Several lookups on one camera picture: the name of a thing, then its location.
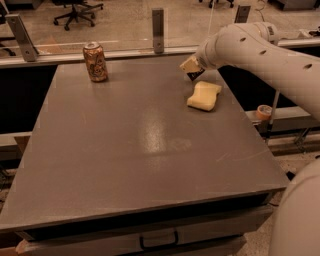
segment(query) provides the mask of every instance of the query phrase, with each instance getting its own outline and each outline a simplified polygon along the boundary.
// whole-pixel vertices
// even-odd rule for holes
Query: drawer handle
[[[176,246],[179,242],[179,236],[178,236],[178,232],[174,231],[174,242],[170,243],[170,244],[164,244],[164,245],[157,245],[157,246],[145,246],[144,242],[143,242],[143,237],[140,236],[140,247],[142,250],[146,251],[150,251],[150,250],[159,250],[159,249],[166,249],[166,248],[170,248],[173,246]]]

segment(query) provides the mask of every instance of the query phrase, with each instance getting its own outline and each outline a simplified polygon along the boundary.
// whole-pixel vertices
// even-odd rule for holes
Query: floor
[[[56,6],[50,0],[44,0],[36,10],[21,7],[11,9],[11,13],[21,15],[31,40],[41,54],[81,52],[88,41],[98,41],[107,51],[150,49],[151,10],[159,7],[164,9],[166,47],[198,45],[208,35],[233,23],[239,5],[251,6],[248,22],[265,20],[274,23],[280,38],[295,39],[303,32],[317,30],[320,26],[320,9],[284,12],[276,1],[267,3],[266,0],[235,0],[234,8],[229,8],[227,1],[220,0],[212,9],[208,8],[207,0],[203,3],[198,0],[91,0],[89,3],[104,4],[104,9],[96,12],[95,27],[90,27],[87,21],[79,20],[79,23],[70,24],[70,31],[64,30],[62,21],[59,21],[58,26],[53,24],[54,17],[69,9]],[[2,25],[0,37],[10,35],[9,27]],[[19,55],[14,42],[6,42],[6,45],[11,46]],[[0,57],[7,58],[7,54],[0,50]],[[286,173],[297,173],[320,155],[320,138],[317,134],[307,137],[306,152],[298,150],[293,140],[293,137],[289,137],[269,141],[271,151]],[[6,186],[2,188],[1,183],[0,189],[1,208],[9,189]],[[275,211],[280,200],[281,193],[278,193],[271,201]],[[268,255],[273,217],[274,215],[256,232],[245,235],[247,244],[236,256]]]

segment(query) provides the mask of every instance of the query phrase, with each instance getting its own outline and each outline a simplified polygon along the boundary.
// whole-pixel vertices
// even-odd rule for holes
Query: white robotic arm
[[[270,23],[228,25],[181,67],[199,74],[224,65],[248,70],[320,121],[320,58],[277,47],[277,41],[277,29]],[[315,160],[283,195],[269,255],[320,255],[319,216],[320,160]]]

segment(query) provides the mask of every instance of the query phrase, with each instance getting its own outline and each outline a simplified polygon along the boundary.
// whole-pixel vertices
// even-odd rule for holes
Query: yellow sponge
[[[193,95],[188,99],[187,105],[206,111],[214,108],[217,95],[221,92],[221,86],[200,81],[194,88]]]

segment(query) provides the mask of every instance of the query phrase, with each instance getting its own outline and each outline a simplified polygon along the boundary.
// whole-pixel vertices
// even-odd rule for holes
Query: soda can
[[[92,81],[100,82],[108,78],[103,48],[100,44],[97,42],[87,43],[83,48],[83,56]]]

